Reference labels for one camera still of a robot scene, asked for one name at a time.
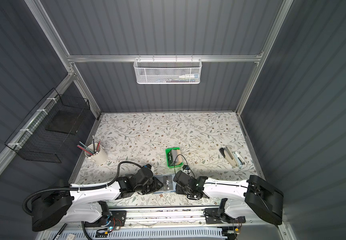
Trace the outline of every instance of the red wire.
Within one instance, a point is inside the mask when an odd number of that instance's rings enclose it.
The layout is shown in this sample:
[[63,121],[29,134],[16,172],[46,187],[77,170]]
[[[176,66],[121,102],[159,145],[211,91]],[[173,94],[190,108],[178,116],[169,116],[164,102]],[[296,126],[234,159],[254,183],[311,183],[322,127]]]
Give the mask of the red wire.
[[121,227],[122,227],[122,222],[121,222],[121,220],[120,220],[120,219],[116,219],[116,220],[118,220],[118,221],[119,221],[119,223],[121,224]]

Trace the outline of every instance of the wire mesh basket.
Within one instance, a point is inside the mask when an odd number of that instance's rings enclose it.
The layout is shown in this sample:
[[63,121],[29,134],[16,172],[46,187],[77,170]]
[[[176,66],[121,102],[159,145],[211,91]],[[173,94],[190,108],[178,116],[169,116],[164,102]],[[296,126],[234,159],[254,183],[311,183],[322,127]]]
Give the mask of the wire mesh basket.
[[66,159],[66,153],[74,137],[90,111],[89,101],[66,95],[57,95],[44,109],[37,110],[37,117],[16,142],[5,145],[24,160],[57,162]]
[[202,62],[199,61],[134,61],[139,84],[198,84]]

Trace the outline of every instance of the black cable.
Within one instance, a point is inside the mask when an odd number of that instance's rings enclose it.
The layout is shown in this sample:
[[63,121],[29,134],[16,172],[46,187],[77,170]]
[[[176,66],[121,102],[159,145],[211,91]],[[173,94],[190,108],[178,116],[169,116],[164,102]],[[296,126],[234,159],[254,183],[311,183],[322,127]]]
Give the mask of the black cable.
[[82,231],[83,231],[83,233],[85,234],[85,237],[88,239],[88,240],[93,240],[91,237],[89,237],[89,235],[88,235],[88,233],[86,232],[86,229],[85,229],[85,222],[84,221],[82,221],[81,222],[81,226],[82,226]]
[[186,158],[185,158],[184,155],[182,155],[182,154],[177,155],[177,156],[176,156],[176,159],[175,159],[174,162],[173,162],[173,164],[174,164],[174,166],[175,166],[175,167],[174,167],[174,173],[175,173],[175,174],[176,174],[176,160],[177,160],[177,157],[180,156],[180,155],[185,159],[186,165],[189,166],[188,161],[186,160]]
[[121,166],[121,164],[123,163],[130,163],[130,164],[133,164],[133,165],[136,165],[137,167],[139,168],[142,168],[141,165],[135,163],[135,162],[130,162],[130,161],[122,161],[118,164],[117,166],[117,174],[116,176],[114,177],[114,179],[112,181],[110,181],[109,183],[107,184],[104,184],[104,185],[100,185],[100,186],[95,186],[95,187],[50,187],[50,188],[47,188],[47,189],[42,189],[42,190],[39,190],[39,191],[36,191],[30,195],[28,195],[26,197],[26,199],[23,201],[22,203],[22,209],[25,213],[29,214],[31,216],[31,210],[28,208],[27,206],[27,203],[29,202],[30,199],[32,199],[33,197],[35,197],[36,195],[38,194],[41,194],[43,192],[49,192],[49,191],[89,191],[89,190],[96,190],[96,189],[101,189],[101,188],[104,188],[104,187],[107,187],[107,186],[110,186],[112,185],[118,178],[119,176],[119,167]]

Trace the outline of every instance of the wire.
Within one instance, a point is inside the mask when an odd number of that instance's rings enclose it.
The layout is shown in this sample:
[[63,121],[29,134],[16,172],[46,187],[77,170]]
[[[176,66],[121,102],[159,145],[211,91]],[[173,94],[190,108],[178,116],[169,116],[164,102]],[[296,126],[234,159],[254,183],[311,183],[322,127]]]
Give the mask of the wire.
[[130,164],[136,165],[139,168],[142,168],[141,165],[139,165],[139,164],[137,164],[135,162],[122,161],[117,166],[117,174],[116,174],[116,176],[114,177],[114,179],[112,181],[110,181],[107,184],[100,185],[100,186],[95,186],[95,187],[50,187],[50,188],[47,188],[47,189],[42,189],[42,190],[36,191],[36,192],[28,195],[26,197],[26,199],[22,203],[22,209],[23,209],[23,211],[25,213],[27,213],[27,214],[29,214],[31,216],[31,210],[28,208],[27,204],[28,204],[30,199],[32,199],[36,195],[41,194],[43,192],[48,192],[48,191],[79,191],[79,190],[80,191],[89,191],[89,190],[96,190],[96,189],[101,189],[101,188],[104,188],[104,187],[108,187],[108,186],[112,185],[117,180],[117,178],[119,176],[119,167],[121,166],[121,164],[124,164],[124,163],[130,163]]
[[118,220],[118,221],[119,221],[119,223],[121,224],[121,225],[120,225],[120,227],[122,227],[122,222],[121,222],[121,220],[120,220],[120,219],[115,218],[115,219],[114,219],[114,222],[116,222],[115,220]]
[[268,212],[270,212],[268,206],[266,205],[266,203],[265,203],[265,201],[262,199],[262,197],[261,197],[256,191],[253,190],[253,192],[261,199],[261,201],[264,203],[264,205],[265,205],[266,209],[268,210]]
[[243,223],[240,223],[240,222],[238,221],[238,218],[236,218],[236,220],[237,220],[237,223],[238,223],[239,229],[241,229],[241,227],[243,226]]
[[85,237],[86,237],[88,240],[93,240],[91,237],[89,237],[88,233],[86,232],[86,229],[85,229],[85,222],[84,222],[84,221],[81,222],[81,226],[82,226],[82,231],[83,231]]
[[234,228],[234,220],[235,220],[235,219],[233,219],[233,223],[232,223],[232,226],[233,226],[233,233],[234,233],[234,236],[236,237],[236,240],[237,240],[236,229]]
[[188,161],[186,160],[186,158],[185,158],[184,155],[182,155],[182,154],[177,155],[177,156],[176,156],[176,159],[175,159],[174,162],[173,162],[173,164],[175,165],[175,167],[174,167],[174,173],[175,173],[175,174],[176,174],[176,160],[177,160],[177,157],[180,156],[180,155],[185,159],[186,165],[189,166]]

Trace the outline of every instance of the pencil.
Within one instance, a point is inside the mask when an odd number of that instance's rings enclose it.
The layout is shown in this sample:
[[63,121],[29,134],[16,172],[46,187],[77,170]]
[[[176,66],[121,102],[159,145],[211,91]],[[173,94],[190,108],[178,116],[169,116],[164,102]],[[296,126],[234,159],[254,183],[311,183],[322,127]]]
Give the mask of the pencil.
[[80,145],[77,145],[80,149],[84,150],[85,152],[89,153],[90,155],[93,155],[91,152],[87,151],[85,148],[81,147]]
[[94,143],[94,135],[93,135],[93,152],[96,152],[96,145]]
[[81,141],[79,142],[86,150],[88,150],[89,152],[91,152],[92,154],[94,154],[93,153],[93,150],[90,150],[90,148],[88,148],[85,144],[83,144]]
[[98,142],[98,144],[97,144],[97,151],[98,151],[98,147],[99,147],[99,144],[101,143],[101,140]]

